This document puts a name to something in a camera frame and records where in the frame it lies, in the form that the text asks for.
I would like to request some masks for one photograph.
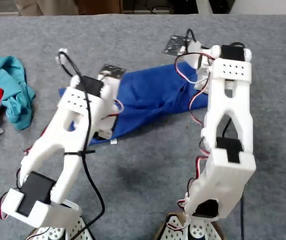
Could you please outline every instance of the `perforated mounting plate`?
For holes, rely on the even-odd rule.
[[[84,226],[85,223],[80,217],[73,226],[66,229],[65,236],[63,236],[65,230],[64,228],[51,227],[47,232],[45,232],[48,227],[41,227],[34,234],[45,233],[40,236],[35,236],[31,240],[69,240]],[[89,231],[86,229],[75,240],[92,240],[92,237]]]
[[[214,79],[229,79],[251,82],[252,65],[246,61],[218,58],[213,62],[211,75]]]
[[[177,216],[171,216],[168,223],[178,228],[183,227]],[[190,231],[190,235],[195,239],[205,238],[205,240],[222,240],[212,223],[207,221],[200,221],[198,224],[190,224],[189,227],[184,229],[185,234],[182,231],[174,231],[166,226],[159,240],[187,240],[187,231]]]
[[[120,80],[125,72],[126,72],[125,68],[118,67],[118,66],[113,66],[113,65],[109,65],[109,64],[105,64],[102,67],[99,75],[108,75],[111,78]]]
[[[185,53],[185,36],[172,35],[163,51],[164,54],[171,56],[179,56]],[[189,46],[191,38],[187,39],[187,46]]]
[[[182,228],[182,224],[177,216],[171,216],[168,223],[176,226],[177,228]],[[166,226],[159,240],[183,240],[183,233],[181,231],[174,231]]]

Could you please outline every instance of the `white robotic arm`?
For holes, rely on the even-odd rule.
[[[252,53],[231,45],[201,49],[199,42],[191,42],[188,52],[205,53],[215,59],[210,62],[206,57],[200,60],[198,54],[184,56],[184,60],[198,70],[198,77],[209,77],[208,107],[201,130],[209,154],[203,172],[188,186],[182,200],[185,239],[198,239],[202,237],[201,232],[193,235],[195,228],[187,226],[201,226],[199,231],[206,228],[206,222],[226,218],[256,170],[250,114]],[[232,91],[232,96],[226,95],[226,89]],[[217,137],[217,127],[224,114],[230,116],[235,125],[236,139]]]
[[[82,213],[79,206],[66,200],[82,166],[81,152],[86,141],[95,133],[112,129],[119,109],[115,104],[120,79],[99,75],[99,79],[75,75],[66,88],[52,120],[44,134],[34,143],[27,156],[21,161],[20,189],[10,189],[1,210],[35,228],[69,228],[79,220]],[[74,122],[75,130],[70,130]],[[56,150],[64,149],[63,170],[55,182],[37,171]]]

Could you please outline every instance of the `table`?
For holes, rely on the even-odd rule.
[[[103,64],[128,72],[171,64],[162,54],[170,35],[187,28],[204,45],[243,42],[253,53],[250,108],[254,120],[257,171],[245,189],[246,239],[286,239],[286,16],[258,15],[97,15],[0,18],[0,56],[14,55],[26,68],[35,90],[34,118],[16,131],[0,118],[0,196],[15,186],[15,172],[29,147],[50,121],[58,88],[69,82],[55,62],[68,48],[82,73],[95,77]],[[195,112],[203,117],[206,110]],[[218,133],[222,132],[225,121]],[[176,200],[185,194],[200,152],[200,127],[188,113],[167,116],[118,139],[96,145],[89,171],[106,203],[105,215],[91,228],[97,239],[152,239]],[[228,136],[235,136],[229,130]],[[57,179],[63,168],[59,151],[40,170]],[[85,220],[100,210],[81,170],[68,199],[83,209]],[[227,239],[240,239],[239,205],[219,221]],[[25,239],[31,227],[16,219],[0,221],[0,239]]]

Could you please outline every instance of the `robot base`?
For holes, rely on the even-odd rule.
[[[153,240],[224,240],[223,234],[215,222],[204,221],[200,226],[190,224],[182,231],[174,231],[166,225],[169,223],[177,228],[182,228],[185,220],[182,212],[169,213]]]
[[[80,217],[79,220],[68,229],[57,228],[57,227],[50,227],[49,230],[48,227],[37,228],[30,234],[30,236],[42,234],[45,231],[46,232],[42,235],[29,238],[28,240],[70,240],[84,226],[85,223],[83,219]],[[86,229],[76,238],[76,240],[93,240],[93,239],[89,231]]]

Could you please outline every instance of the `teal cloth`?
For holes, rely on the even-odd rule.
[[[0,57],[0,88],[3,89],[1,106],[15,128],[22,130],[31,124],[32,101],[35,93],[27,85],[22,63],[14,56]]]

